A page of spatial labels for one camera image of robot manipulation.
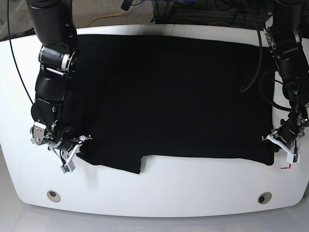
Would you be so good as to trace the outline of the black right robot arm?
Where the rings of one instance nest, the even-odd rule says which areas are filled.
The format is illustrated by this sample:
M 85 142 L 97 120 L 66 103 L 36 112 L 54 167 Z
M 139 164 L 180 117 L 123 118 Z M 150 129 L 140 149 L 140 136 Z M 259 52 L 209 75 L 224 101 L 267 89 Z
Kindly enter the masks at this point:
M 79 55 L 72 2 L 28 0 L 26 3 L 34 31 L 42 44 L 35 101 L 31 107 L 34 120 L 31 140 L 36 145 L 47 145 L 60 158 L 64 172 L 70 172 L 73 156 L 88 139 L 84 135 L 74 137 L 73 126 L 62 117 L 68 83 Z

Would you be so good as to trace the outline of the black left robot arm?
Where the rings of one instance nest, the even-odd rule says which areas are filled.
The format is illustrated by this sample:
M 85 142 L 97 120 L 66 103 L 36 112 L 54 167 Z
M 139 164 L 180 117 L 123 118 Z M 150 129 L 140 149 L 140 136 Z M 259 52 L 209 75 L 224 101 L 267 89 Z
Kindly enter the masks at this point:
M 275 59 L 282 79 L 282 92 L 290 108 L 277 104 L 277 109 L 287 111 L 287 120 L 272 131 L 281 146 L 298 152 L 298 140 L 309 125 L 309 63 L 302 45 L 299 28 L 305 2 L 303 0 L 274 0 L 272 15 L 264 29 L 270 52 Z

